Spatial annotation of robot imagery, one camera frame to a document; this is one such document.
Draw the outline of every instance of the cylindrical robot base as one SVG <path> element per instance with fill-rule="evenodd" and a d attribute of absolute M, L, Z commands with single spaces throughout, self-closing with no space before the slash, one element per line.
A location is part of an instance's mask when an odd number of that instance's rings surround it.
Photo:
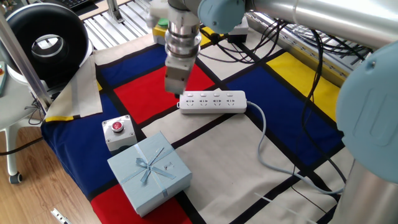
<path fill-rule="evenodd" d="M 396 223 L 398 185 L 381 179 L 356 161 L 331 224 Z"/>

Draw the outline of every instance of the fabric mat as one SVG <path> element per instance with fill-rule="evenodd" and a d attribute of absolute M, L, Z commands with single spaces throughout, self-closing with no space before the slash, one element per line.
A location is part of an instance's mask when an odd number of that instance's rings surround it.
<path fill-rule="evenodd" d="M 250 30 L 253 48 L 261 35 Z M 262 166 L 256 157 L 262 121 L 255 108 L 244 114 L 181 114 L 174 95 L 164 91 L 164 46 L 151 36 L 95 53 L 103 113 L 42 125 L 45 140 L 91 202 L 104 224 L 117 223 L 306 223 L 254 193 L 275 200 L 321 224 L 328 223 L 338 197 L 318 193 L 300 179 Z M 262 57 L 273 43 L 259 49 Z M 221 41 L 221 45 L 233 47 Z M 208 44 L 202 53 L 227 60 Z M 264 65 L 223 63 L 200 56 L 187 90 L 243 90 L 267 118 L 262 156 L 293 170 L 323 190 L 343 186 L 336 171 L 302 134 L 300 115 L 315 72 L 277 48 Z M 335 124 L 338 88 L 322 79 L 307 129 L 348 176 L 353 158 Z M 140 218 L 115 179 L 107 159 L 101 122 L 129 114 L 138 141 L 162 131 L 193 173 L 191 186 Z M 295 192 L 316 203 L 321 209 Z"/>

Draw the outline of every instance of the caster wheel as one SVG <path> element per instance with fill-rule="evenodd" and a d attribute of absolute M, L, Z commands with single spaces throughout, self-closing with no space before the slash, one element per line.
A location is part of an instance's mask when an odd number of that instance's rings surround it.
<path fill-rule="evenodd" d="M 22 174 L 19 172 L 16 175 L 10 176 L 10 183 L 11 184 L 19 184 L 22 182 Z"/>

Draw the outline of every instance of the keyboard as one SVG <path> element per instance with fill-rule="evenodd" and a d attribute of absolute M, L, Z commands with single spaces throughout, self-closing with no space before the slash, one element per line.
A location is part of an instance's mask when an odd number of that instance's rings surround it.
<path fill-rule="evenodd" d="M 75 11 L 78 8 L 80 9 L 82 5 L 92 2 L 91 0 L 57 0 L 68 6 L 71 10 Z"/>

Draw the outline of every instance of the ribbon bow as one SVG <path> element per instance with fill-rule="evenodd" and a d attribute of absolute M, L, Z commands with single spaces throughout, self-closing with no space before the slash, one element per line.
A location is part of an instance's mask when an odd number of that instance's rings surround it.
<path fill-rule="evenodd" d="M 141 155 L 141 158 L 137 158 L 136 159 L 136 163 L 137 165 L 141 166 L 140 169 L 136 170 L 133 174 L 129 175 L 128 177 L 126 177 L 125 179 L 123 179 L 120 184 L 125 184 L 127 181 L 131 180 L 133 177 L 135 177 L 136 175 L 140 174 L 142 171 L 145 171 L 144 176 L 141 178 L 141 182 L 145 183 L 148 179 L 148 176 L 150 174 L 151 171 L 154 171 L 155 173 L 158 173 L 160 175 L 163 175 L 165 177 L 168 177 L 170 179 L 174 179 L 176 178 L 176 176 L 169 174 L 167 172 L 162 171 L 161 169 L 158 169 L 156 167 L 153 167 L 152 164 L 161 160 L 162 158 L 164 158 L 165 156 L 169 155 L 173 150 L 167 151 L 165 153 L 163 153 L 163 155 L 160 155 L 160 153 L 163 151 L 164 147 L 162 149 L 158 149 L 155 152 L 155 156 L 148 162 L 148 160 L 146 159 L 144 153 L 141 151 L 141 149 L 139 148 L 139 146 L 136 144 L 134 145 L 134 147 L 137 149 L 137 152 Z M 157 185 L 159 185 L 160 188 L 162 188 L 162 193 L 163 196 L 166 197 L 167 196 L 167 191 L 166 188 L 163 186 L 162 182 L 160 181 L 159 177 L 154 174 L 153 175 L 155 181 L 157 182 Z"/>
<path fill-rule="evenodd" d="M 149 162 L 145 159 L 145 157 L 136 159 L 136 164 L 138 164 L 139 166 L 141 166 L 141 167 L 146 169 L 145 174 L 141 178 L 141 182 L 142 183 L 145 183 L 147 181 L 148 176 L 149 176 L 151 171 L 154 171 L 154 172 L 156 172 L 156 173 L 158 173 L 160 175 L 163 175 L 165 177 L 168 177 L 170 179 L 174 179 L 175 178 L 174 175 L 169 174 L 168 172 L 164 172 L 161 169 L 158 169 L 158 168 L 152 166 L 152 164 L 154 163 L 156 158 L 160 155 L 160 153 L 162 153 L 163 149 L 164 149 L 164 147 L 162 149 L 158 149 L 155 152 L 155 156 Z"/>

